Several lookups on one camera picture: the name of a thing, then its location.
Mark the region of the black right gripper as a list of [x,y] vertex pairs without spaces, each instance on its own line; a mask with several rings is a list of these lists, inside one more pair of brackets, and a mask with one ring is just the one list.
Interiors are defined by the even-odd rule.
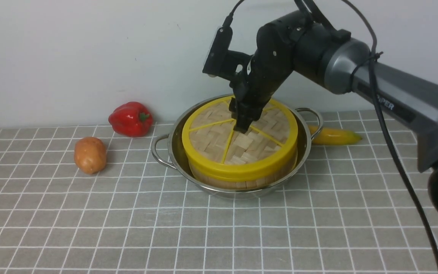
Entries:
[[236,120],[233,130],[245,134],[262,109],[293,71],[290,49],[257,49],[248,65],[230,84],[235,96],[230,104]]

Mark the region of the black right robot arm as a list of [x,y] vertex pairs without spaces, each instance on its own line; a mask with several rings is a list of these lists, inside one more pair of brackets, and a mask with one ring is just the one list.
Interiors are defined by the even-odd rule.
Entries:
[[368,45],[293,11],[262,26],[257,50],[231,86],[235,130],[246,132],[280,85],[297,72],[328,91],[354,92],[417,137],[420,172],[432,169],[428,194],[438,211],[438,85],[376,61]]

